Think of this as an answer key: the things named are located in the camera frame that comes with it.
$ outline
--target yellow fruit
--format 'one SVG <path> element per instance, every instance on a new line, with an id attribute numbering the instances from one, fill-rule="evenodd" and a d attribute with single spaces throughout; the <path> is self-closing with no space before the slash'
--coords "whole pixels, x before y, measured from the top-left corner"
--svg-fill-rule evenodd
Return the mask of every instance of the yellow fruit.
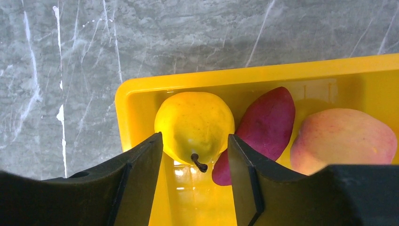
<path id="1" fill-rule="evenodd" d="M 220 97 L 183 92 L 162 103 L 154 128 L 162 132 L 166 154 L 182 164 L 195 163 L 205 172 L 205 164 L 227 148 L 227 137 L 234 133 L 234 118 Z"/>

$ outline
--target marble table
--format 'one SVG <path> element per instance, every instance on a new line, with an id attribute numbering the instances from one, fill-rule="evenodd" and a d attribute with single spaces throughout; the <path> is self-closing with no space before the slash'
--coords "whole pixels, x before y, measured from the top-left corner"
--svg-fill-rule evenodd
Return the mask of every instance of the marble table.
<path id="1" fill-rule="evenodd" d="M 2 0 L 0 168 L 68 177 L 120 154 L 114 94 L 129 79 L 397 53 L 398 11 L 399 0 Z"/>

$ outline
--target yellow box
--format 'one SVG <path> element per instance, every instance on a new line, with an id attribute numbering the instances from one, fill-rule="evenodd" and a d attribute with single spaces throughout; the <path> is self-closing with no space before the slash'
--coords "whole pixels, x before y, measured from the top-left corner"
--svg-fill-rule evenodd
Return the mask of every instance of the yellow box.
<path id="1" fill-rule="evenodd" d="M 175 93 L 218 95 L 238 125 L 256 98 L 279 86 L 291 92 L 296 107 L 291 142 L 277 160 L 288 168 L 289 149 L 302 120 L 328 108 L 366 112 L 389 125 L 398 137 L 399 54 L 390 54 L 128 80 L 115 97 L 122 149 L 127 151 L 154 133 L 157 110 Z M 394 164 L 399 164 L 399 154 Z M 236 225 L 231 186 L 217 186 L 211 170 L 198 172 L 164 154 L 150 225 Z"/>

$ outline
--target yellow plastic container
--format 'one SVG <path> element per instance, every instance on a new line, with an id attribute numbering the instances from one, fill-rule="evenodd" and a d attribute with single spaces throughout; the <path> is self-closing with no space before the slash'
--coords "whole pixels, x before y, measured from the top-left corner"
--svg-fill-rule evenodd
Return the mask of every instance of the yellow plastic container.
<path id="1" fill-rule="evenodd" d="M 399 54 L 391 54 L 128 80 L 115 97 L 122 149 L 127 151 L 154 133 L 158 108 L 175 93 L 218 95 L 231 108 L 238 125 L 257 97 L 279 86 L 291 92 L 296 107 L 291 142 L 277 160 L 288 168 L 289 149 L 302 120 L 321 110 L 361 110 L 399 135 Z M 399 154 L 394 164 L 399 164 Z M 201 173 L 164 154 L 150 225 L 236 225 L 231 186 L 217 186 L 211 170 Z"/>

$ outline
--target pear stem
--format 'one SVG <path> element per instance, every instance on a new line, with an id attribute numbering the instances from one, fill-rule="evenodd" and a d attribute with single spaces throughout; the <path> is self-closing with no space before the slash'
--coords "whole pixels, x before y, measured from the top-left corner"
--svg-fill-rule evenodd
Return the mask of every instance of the pear stem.
<path id="1" fill-rule="evenodd" d="M 198 161 L 198 158 L 199 158 L 199 156 L 198 156 L 198 154 L 196 154 L 196 153 L 193 153 L 193 154 L 191 155 L 191 161 L 194 162 L 194 164 L 198 167 L 198 169 L 199 169 L 201 172 L 205 173 L 205 172 L 208 170 L 208 165 L 203 164 L 203 163 L 200 163 L 200 162 Z"/>

